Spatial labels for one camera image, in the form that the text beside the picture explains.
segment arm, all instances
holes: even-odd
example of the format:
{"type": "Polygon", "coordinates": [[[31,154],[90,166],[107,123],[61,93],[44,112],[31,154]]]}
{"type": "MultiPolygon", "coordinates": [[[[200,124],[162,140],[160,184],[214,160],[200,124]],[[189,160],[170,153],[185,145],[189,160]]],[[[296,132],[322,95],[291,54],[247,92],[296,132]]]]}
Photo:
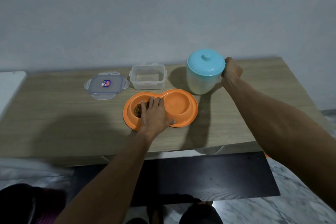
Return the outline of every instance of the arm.
{"type": "Polygon", "coordinates": [[[55,224],[122,223],[132,200],[145,155],[159,133],[174,120],[166,118],[163,99],[141,103],[142,127],[135,138],[71,201],[55,224]]]}
{"type": "Polygon", "coordinates": [[[336,140],[300,110],[255,90],[227,58],[222,86],[255,140],[336,210],[336,140]]]}

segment light blue container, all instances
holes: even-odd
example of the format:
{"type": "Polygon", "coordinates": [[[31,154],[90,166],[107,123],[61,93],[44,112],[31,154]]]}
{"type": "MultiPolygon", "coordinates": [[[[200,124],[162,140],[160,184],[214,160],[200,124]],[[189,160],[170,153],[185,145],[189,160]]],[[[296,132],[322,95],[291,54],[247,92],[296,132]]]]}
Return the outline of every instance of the light blue container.
{"type": "Polygon", "coordinates": [[[195,94],[209,92],[221,77],[225,68],[224,58],[216,51],[203,49],[187,59],[187,84],[195,94]]]}

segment black panel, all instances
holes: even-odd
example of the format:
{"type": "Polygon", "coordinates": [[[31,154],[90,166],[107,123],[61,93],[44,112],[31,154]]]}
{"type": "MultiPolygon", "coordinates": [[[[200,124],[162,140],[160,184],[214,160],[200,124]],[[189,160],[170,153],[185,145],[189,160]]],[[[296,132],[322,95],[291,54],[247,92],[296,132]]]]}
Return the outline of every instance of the black panel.
{"type": "MultiPolygon", "coordinates": [[[[76,167],[71,200],[105,165],[76,167]]],[[[146,160],[131,206],[280,195],[263,152],[146,160]]]]}

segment orange pet bowl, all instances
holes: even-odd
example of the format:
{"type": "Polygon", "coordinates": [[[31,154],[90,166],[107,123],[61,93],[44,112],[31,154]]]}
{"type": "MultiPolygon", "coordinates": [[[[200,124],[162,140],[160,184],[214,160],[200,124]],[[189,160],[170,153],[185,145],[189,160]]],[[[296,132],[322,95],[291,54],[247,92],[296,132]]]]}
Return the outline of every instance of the orange pet bowl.
{"type": "Polygon", "coordinates": [[[180,128],[187,126],[192,123],[197,116],[197,101],[187,91],[173,89],[167,90],[162,94],[141,92],[131,97],[124,107],[124,121],[131,129],[138,131],[141,127],[141,119],[134,114],[134,108],[140,104],[141,101],[148,102],[151,96],[164,99],[166,116],[176,120],[176,124],[170,125],[171,127],[180,128]]]}

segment wooden table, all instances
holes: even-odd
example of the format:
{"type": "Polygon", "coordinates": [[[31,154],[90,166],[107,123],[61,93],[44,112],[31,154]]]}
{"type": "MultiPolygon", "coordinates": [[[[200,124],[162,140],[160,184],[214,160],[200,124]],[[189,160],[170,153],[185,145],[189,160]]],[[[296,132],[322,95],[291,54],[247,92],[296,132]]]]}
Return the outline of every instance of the wooden table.
{"type": "MultiPolygon", "coordinates": [[[[241,60],[242,78],[257,90],[291,104],[325,128],[328,122],[281,58],[241,60]]],[[[100,72],[130,68],[38,73],[26,79],[0,122],[0,157],[40,158],[59,165],[101,163],[135,134],[125,123],[126,101],[140,92],[132,85],[111,100],[95,100],[83,84],[100,72]]],[[[188,90],[186,69],[166,66],[168,89],[188,90]]],[[[260,150],[224,88],[195,96],[199,113],[184,128],[168,128],[150,152],[230,145],[233,152],[260,150]]]]}

